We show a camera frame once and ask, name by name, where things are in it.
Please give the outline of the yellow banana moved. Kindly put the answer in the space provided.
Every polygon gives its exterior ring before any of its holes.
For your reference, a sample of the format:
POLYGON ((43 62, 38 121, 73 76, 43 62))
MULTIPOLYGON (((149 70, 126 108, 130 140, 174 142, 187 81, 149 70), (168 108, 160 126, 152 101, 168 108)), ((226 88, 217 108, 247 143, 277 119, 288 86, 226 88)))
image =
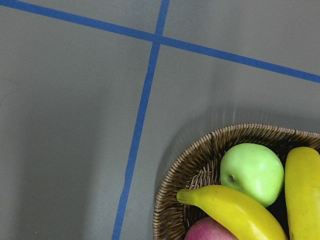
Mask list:
POLYGON ((287 240, 276 218, 250 196, 223 185, 181 189, 176 199, 200 208, 239 240, 287 240))
POLYGON ((284 171, 285 202, 291 240, 320 238, 320 154, 310 147, 292 149, 284 171))

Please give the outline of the brown wicker basket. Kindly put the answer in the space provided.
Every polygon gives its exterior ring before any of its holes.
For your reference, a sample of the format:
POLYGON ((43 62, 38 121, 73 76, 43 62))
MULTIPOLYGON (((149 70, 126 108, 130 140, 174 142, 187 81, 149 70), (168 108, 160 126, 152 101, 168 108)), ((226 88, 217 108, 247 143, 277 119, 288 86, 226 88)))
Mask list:
POLYGON ((254 143, 271 149, 284 165, 296 147, 320 149, 320 134, 263 123, 239 123, 215 129, 188 146, 165 175, 155 196, 153 239, 182 240, 189 228, 207 215, 198 207, 178 203, 180 189, 220 183, 220 164, 231 147, 254 143))

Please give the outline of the green plastic pear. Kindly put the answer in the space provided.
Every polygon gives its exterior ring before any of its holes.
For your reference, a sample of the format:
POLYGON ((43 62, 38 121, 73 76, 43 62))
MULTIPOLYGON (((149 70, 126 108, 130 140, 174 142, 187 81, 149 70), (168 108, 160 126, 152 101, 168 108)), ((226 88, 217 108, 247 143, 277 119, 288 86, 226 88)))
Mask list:
POLYGON ((284 185, 284 167, 269 148, 255 143, 231 147, 220 163, 220 183, 255 199, 264 207, 272 205, 284 185))

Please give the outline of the pink red apple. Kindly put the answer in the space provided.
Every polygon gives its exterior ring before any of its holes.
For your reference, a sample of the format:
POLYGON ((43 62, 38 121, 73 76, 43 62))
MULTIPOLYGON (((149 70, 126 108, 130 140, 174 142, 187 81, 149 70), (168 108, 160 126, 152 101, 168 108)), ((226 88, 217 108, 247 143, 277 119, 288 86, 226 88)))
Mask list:
POLYGON ((184 240, 237 240, 228 229, 210 217, 194 223, 187 231, 184 240))

